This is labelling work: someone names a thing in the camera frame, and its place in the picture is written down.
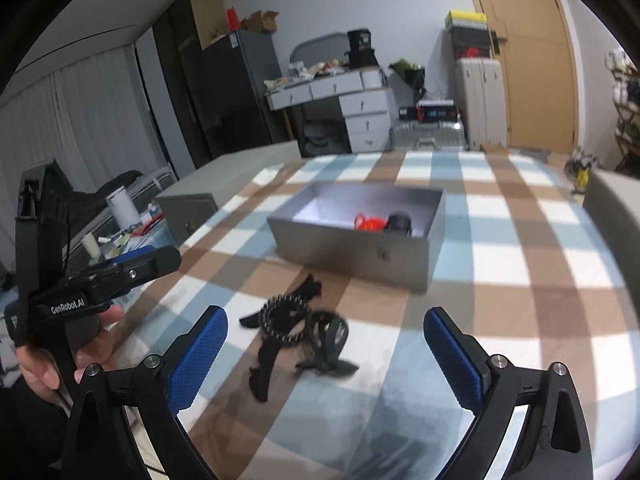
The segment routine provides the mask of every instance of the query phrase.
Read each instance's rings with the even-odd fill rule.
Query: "white suitcase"
[[[506,145],[507,116],[500,62],[485,58],[459,59],[458,100],[464,112],[469,148]]]
[[[507,145],[507,107],[504,99],[502,67],[494,59],[483,59],[484,107],[486,109],[487,142],[494,146]]]

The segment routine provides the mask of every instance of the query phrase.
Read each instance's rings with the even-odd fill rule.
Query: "human hand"
[[[79,368],[74,377],[77,383],[82,379],[84,369],[92,363],[101,364],[105,370],[115,368],[111,356],[113,336],[104,327],[120,320],[123,314],[124,310],[119,305],[111,305],[108,310],[98,314],[100,319],[98,335],[89,344],[79,349],[76,354],[76,364]],[[31,344],[18,347],[15,349],[15,354],[20,370],[22,370],[22,376],[33,392],[44,400],[54,402],[53,390],[60,387],[60,377],[49,356],[41,348]]]

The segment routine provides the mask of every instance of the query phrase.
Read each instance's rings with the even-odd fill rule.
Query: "metal screw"
[[[564,366],[562,363],[554,363],[553,369],[554,372],[558,375],[566,375],[566,366]]]
[[[160,364],[160,356],[159,355],[150,355],[145,358],[145,367],[146,368],[156,368]]]
[[[87,374],[88,376],[93,377],[94,375],[96,375],[98,372],[100,371],[100,365],[97,364],[92,364],[92,365],[88,365],[88,367],[86,368],[86,370],[84,371],[85,374]]]
[[[507,364],[509,364],[509,360],[504,355],[500,354],[492,356],[491,362],[496,368],[506,368]]]

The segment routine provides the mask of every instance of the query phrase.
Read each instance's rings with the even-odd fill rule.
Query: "ceiling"
[[[70,62],[135,41],[172,1],[73,0],[33,44],[2,101]]]

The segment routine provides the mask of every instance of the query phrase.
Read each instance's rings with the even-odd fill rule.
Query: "wooden door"
[[[503,68],[510,146],[571,152],[575,65],[558,0],[474,1],[498,39],[494,55]]]

